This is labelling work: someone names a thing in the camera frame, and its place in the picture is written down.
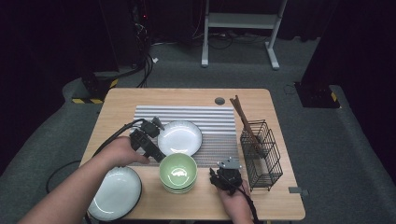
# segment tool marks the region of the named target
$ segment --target plate rim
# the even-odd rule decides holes
[[[91,204],[90,204],[90,207],[88,207],[87,211],[88,211],[88,212],[90,213],[90,215],[91,215],[93,218],[95,218],[96,220],[99,220],[99,221],[115,221],[115,220],[119,220],[119,219],[121,219],[121,218],[127,216],[129,213],[131,213],[131,212],[134,210],[134,208],[137,206],[137,204],[139,203],[140,198],[142,197],[143,184],[142,184],[142,179],[140,178],[140,176],[139,176],[139,174],[137,173],[137,171],[135,171],[134,169],[132,169],[132,168],[129,167],[129,166],[125,166],[125,167],[114,167],[114,168],[111,169],[110,171],[114,170],[115,168],[118,168],[118,169],[120,169],[120,168],[129,168],[129,169],[131,169],[131,171],[133,171],[133,172],[136,174],[136,176],[137,176],[137,178],[138,178],[138,180],[139,180],[139,186],[140,186],[139,196],[137,197],[136,203],[133,204],[132,208],[129,209],[125,214],[121,215],[120,217],[117,216],[116,218],[113,218],[113,219],[110,219],[110,220],[98,218],[97,216],[95,216],[92,212],[90,212],[90,207],[91,207]]]
[[[175,153],[183,153],[183,154],[192,156],[193,154],[195,154],[195,153],[201,148],[202,143],[203,143],[203,141],[204,141],[204,137],[203,137],[202,131],[201,131],[201,129],[198,127],[198,125],[196,125],[194,122],[191,122],[191,121],[189,121],[189,120],[184,120],[184,119],[172,120],[172,121],[168,122],[167,124],[165,124],[163,127],[166,128],[167,125],[169,125],[170,123],[175,123],[175,122],[190,123],[190,124],[192,124],[192,126],[195,126],[195,127],[198,129],[198,132],[201,134],[201,141],[200,141],[200,143],[199,143],[197,149],[196,149],[196,150],[192,150],[192,151],[191,151],[192,153],[172,152],[172,153],[170,153],[170,154],[167,154],[167,153],[165,153],[165,152],[160,148],[160,139],[161,139],[160,136],[161,136],[161,133],[160,133],[160,134],[158,135],[158,137],[157,137],[157,145],[158,145],[158,148],[160,149],[160,151],[161,151],[163,154],[165,154],[165,156],[169,156],[169,155],[172,155],[172,154],[175,154]]]

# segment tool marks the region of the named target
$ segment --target table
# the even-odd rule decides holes
[[[201,66],[209,66],[209,46],[208,35],[209,27],[232,27],[232,28],[251,28],[251,29],[268,29],[273,30],[270,41],[265,42],[265,49],[271,61],[274,70],[279,69],[279,63],[274,52],[274,43],[276,35],[282,22],[283,12],[288,0],[282,0],[279,11],[275,15],[262,14],[242,14],[242,13],[211,13],[209,12],[209,0],[206,0],[205,7],[205,27],[204,43],[202,49]]]
[[[191,105],[232,106],[230,98],[238,95],[249,120],[265,119],[273,130],[280,153],[283,175],[267,189],[254,189],[252,200],[260,220],[301,220],[305,216],[300,194],[290,193],[289,187],[297,187],[288,151],[276,117],[270,92],[264,89],[122,89],[109,91],[81,164],[89,160],[95,150],[124,124],[132,121],[137,105]],[[224,105],[216,105],[215,99],[225,99]],[[235,129],[238,135],[239,160],[245,165],[239,142],[243,130],[236,111]],[[209,170],[198,168],[198,177],[191,191],[173,194],[166,191],[159,178],[158,167],[132,166],[142,179],[142,196],[135,209],[125,218],[169,220],[224,220],[225,214],[217,191],[209,181]],[[248,179],[245,169],[242,177]]]

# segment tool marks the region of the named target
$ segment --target white bowl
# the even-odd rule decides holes
[[[130,213],[140,199],[142,182],[129,167],[110,170],[93,198],[88,212],[101,221],[112,221]]]
[[[158,135],[158,148],[166,156],[174,153],[191,156],[201,147],[202,133],[195,124],[176,120],[169,122],[164,128]]]

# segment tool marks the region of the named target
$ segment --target metal wire basket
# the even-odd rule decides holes
[[[283,175],[279,163],[279,150],[273,132],[268,128],[265,120],[253,120],[248,124],[260,145],[257,148],[249,132],[246,129],[242,131],[241,146],[245,156],[250,191],[254,188],[270,190]]]

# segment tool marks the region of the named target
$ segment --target light green bowl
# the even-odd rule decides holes
[[[197,163],[184,153],[165,157],[160,163],[160,179],[169,189],[184,189],[194,183],[197,177]]]

